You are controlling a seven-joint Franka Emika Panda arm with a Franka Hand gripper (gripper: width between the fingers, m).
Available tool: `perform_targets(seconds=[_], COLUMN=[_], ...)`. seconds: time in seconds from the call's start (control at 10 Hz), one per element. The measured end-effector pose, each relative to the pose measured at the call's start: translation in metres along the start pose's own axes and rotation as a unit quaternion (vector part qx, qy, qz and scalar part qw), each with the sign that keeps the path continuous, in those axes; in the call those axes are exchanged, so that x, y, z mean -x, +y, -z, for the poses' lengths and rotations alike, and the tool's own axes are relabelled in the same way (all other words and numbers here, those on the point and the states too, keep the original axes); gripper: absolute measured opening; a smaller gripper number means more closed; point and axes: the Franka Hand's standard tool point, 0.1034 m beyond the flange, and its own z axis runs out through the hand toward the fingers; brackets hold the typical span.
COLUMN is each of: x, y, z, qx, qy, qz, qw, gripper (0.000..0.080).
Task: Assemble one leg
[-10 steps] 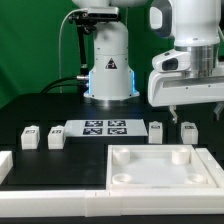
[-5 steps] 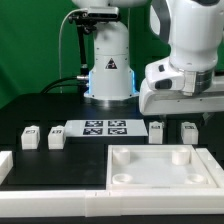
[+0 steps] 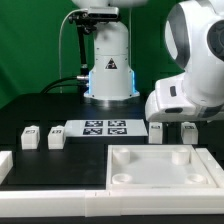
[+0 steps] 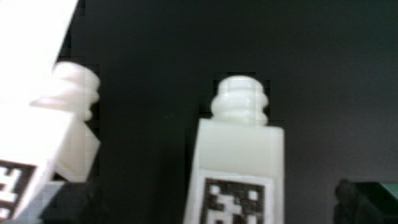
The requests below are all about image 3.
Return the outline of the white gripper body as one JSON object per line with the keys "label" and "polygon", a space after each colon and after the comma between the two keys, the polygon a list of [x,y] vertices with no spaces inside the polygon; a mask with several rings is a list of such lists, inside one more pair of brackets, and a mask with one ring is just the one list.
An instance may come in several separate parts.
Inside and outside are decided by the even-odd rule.
{"label": "white gripper body", "polygon": [[187,99],[182,90],[184,74],[158,80],[145,105],[148,122],[185,122],[224,120],[221,108],[199,106]]}

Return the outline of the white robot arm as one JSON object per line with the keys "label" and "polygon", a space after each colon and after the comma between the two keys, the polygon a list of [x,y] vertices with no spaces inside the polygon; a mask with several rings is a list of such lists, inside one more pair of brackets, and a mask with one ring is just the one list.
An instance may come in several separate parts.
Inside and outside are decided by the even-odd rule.
{"label": "white robot arm", "polygon": [[[149,0],[72,0],[84,31],[94,34],[94,66],[84,98],[108,105],[135,99],[134,72],[128,64],[128,29],[121,8]],[[160,79],[145,105],[149,122],[224,119],[224,0],[185,0],[168,14],[165,43],[183,70]]]}

